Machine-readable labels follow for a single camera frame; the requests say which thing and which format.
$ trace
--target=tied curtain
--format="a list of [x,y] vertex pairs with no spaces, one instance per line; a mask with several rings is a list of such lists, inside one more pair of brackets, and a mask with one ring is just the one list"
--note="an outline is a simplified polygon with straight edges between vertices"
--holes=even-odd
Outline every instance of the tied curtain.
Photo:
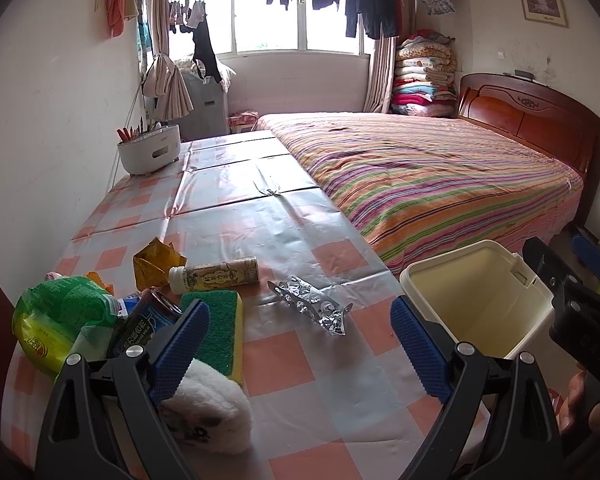
[[369,60],[369,80],[366,85],[363,112],[385,114],[389,111],[394,84],[395,49],[398,42],[415,32],[416,0],[400,0],[402,22],[400,38],[381,38],[374,41]]
[[146,0],[154,64],[146,75],[142,93],[157,97],[156,117],[171,121],[193,110],[180,69],[169,58],[169,0]]

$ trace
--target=silver bolt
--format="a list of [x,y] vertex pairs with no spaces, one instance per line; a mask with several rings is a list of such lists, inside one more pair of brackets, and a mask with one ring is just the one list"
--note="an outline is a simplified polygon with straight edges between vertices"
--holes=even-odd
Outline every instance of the silver bolt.
[[143,351],[144,348],[140,345],[133,345],[126,349],[126,355],[128,357],[138,357]]
[[533,354],[530,354],[529,352],[521,352],[520,360],[528,365],[532,365],[534,362],[536,362],[536,358],[533,356]]
[[460,343],[458,345],[458,351],[462,355],[473,355],[475,352],[475,348],[471,343]]
[[80,362],[80,354],[71,354],[67,359],[66,363],[69,366],[77,365]]

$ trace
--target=checkered tablecloth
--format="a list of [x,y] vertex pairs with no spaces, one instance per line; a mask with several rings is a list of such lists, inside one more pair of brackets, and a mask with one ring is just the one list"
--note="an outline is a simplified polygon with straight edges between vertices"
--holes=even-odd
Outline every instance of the checkered tablecloth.
[[[183,144],[178,161],[120,182],[55,270],[96,270],[125,296],[136,290],[133,255],[156,236],[173,242],[190,264],[256,256],[260,268],[259,284],[238,288],[253,446],[238,456],[184,448],[202,480],[400,476],[440,410],[389,323],[390,304],[402,289],[277,139],[249,132]],[[276,300],[266,281],[289,274],[354,304],[346,336],[331,336]],[[51,380],[16,346],[4,389],[2,440],[32,467],[51,389]],[[129,471],[145,478],[119,422]],[[472,442],[485,426],[480,412]]]

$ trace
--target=pen holder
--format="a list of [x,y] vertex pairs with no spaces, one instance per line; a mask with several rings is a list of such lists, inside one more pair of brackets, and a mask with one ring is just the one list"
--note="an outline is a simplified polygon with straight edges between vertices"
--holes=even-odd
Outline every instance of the pen holder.
[[177,124],[140,135],[118,144],[120,162],[132,175],[153,173],[180,156],[180,127]]

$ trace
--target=silver foil wrapper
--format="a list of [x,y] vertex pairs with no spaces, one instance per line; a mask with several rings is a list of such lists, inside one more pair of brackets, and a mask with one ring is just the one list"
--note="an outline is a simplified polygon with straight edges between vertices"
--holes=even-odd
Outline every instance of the silver foil wrapper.
[[267,283],[275,294],[314,323],[334,335],[345,335],[344,317],[353,307],[353,303],[342,307],[310,283],[293,275],[289,276],[286,282]]

